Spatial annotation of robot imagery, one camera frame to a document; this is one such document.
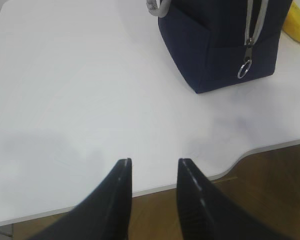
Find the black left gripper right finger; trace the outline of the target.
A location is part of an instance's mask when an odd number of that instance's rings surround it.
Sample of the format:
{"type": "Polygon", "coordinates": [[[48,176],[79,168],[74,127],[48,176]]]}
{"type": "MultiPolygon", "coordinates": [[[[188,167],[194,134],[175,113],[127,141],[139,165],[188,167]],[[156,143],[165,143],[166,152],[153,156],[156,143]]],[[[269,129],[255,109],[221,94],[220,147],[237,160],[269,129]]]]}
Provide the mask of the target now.
{"type": "Polygon", "coordinates": [[[287,240],[225,196],[190,158],[178,161],[177,211],[185,240],[287,240]]]}

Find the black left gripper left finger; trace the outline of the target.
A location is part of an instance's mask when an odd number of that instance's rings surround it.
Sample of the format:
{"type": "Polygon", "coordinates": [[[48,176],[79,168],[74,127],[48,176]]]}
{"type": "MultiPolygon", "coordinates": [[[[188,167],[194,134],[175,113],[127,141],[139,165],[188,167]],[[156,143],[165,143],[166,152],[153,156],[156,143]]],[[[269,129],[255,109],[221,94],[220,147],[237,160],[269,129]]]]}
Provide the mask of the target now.
{"type": "Polygon", "coordinates": [[[132,160],[120,159],[79,205],[33,240],[127,240],[132,210],[132,160]]]}

